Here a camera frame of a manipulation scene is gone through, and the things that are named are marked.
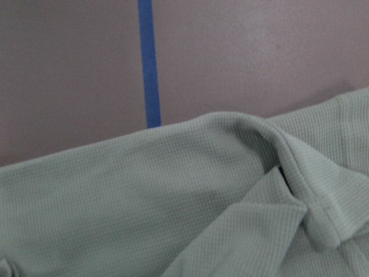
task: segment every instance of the folded fabric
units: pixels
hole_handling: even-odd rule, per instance
[[[0,168],[0,277],[369,276],[369,87]]]

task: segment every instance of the mint green cloth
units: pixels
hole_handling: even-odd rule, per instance
[[[369,88],[3,166],[0,213],[1,277],[369,276]]]

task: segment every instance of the green shirt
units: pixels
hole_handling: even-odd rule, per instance
[[[0,168],[0,276],[369,276],[369,88]]]

